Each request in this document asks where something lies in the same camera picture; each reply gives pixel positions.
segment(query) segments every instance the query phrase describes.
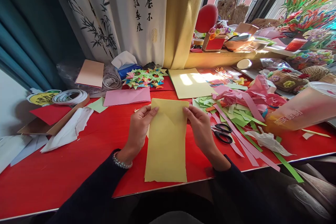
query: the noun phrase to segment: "scissors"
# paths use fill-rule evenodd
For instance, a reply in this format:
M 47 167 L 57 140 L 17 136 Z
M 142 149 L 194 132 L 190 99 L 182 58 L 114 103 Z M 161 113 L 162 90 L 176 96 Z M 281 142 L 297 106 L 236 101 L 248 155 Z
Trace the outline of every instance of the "scissors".
M 229 135 L 224 134 L 225 133 L 231 133 L 232 129 L 230 128 L 229 125 L 227 124 L 216 124 L 215 127 L 211 127 L 212 131 L 215 133 L 215 136 L 217 137 L 217 139 L 223 143 L 227 143 L 227 144 L 231 144 L 233 143 L 233 139 L 232 137 L 230 137 Z

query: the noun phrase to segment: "silver bracelet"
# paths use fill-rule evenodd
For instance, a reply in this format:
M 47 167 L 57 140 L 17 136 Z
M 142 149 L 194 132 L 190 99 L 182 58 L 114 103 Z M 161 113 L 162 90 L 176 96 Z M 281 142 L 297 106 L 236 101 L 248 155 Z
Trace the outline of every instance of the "silver bracelet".
M 116 151 L 114 154 L 113 154 L 113 161 L 114 163 L 119 166 L 120 168 L 123 168 L 123 169 L 129 169 L 133 166 L 133 162 L 131 162 L 131 164 L 127 165 L 125 164 L 124 162 L 120 162 L 117 158 L 116 158 L 116 155 L 119 153 L 119 151 Z

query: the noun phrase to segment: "beige paper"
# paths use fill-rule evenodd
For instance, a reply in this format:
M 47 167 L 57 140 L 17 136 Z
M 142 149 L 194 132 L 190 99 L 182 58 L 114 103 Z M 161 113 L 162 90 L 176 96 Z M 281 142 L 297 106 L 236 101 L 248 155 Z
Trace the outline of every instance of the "beige paper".
M 216 93 L 196 68 L 169 69 L 169 75 L 179 99 L 210 96 L 212 93 Z
M 152 99 L 159 111 L 150 123 L 145 182 L 187 182 L 187 117 L 182 108 L 189 102 Z
M 103 85 L 104 64 L 85 60 L 76 83 L 100 88 Z

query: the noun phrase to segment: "teal curtain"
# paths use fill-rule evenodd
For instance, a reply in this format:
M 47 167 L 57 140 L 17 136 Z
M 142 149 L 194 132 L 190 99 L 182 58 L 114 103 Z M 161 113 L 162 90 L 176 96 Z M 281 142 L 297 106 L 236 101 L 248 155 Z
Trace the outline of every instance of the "teal curtain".
M 61 89 L 56 64 L 85 56 L 58 0 L 0 0 L 0 68 L 23 87 Z

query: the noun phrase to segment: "sleeve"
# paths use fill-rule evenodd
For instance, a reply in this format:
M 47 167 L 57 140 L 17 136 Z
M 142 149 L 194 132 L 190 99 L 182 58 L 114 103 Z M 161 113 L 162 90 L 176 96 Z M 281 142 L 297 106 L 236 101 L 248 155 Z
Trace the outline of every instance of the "sleeve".
M 261 192 L 231 163 L 227 171 L 216 171 L 216 179 L 235 203 L 244 223 L 284 223 L 282 217 L 262 197 Z
M 126 169 L 118 167 L 112 154 L 83 182 L 74 194 L 59 208 L 47 222 L 55 223 L 95 223 L 111 200 Z

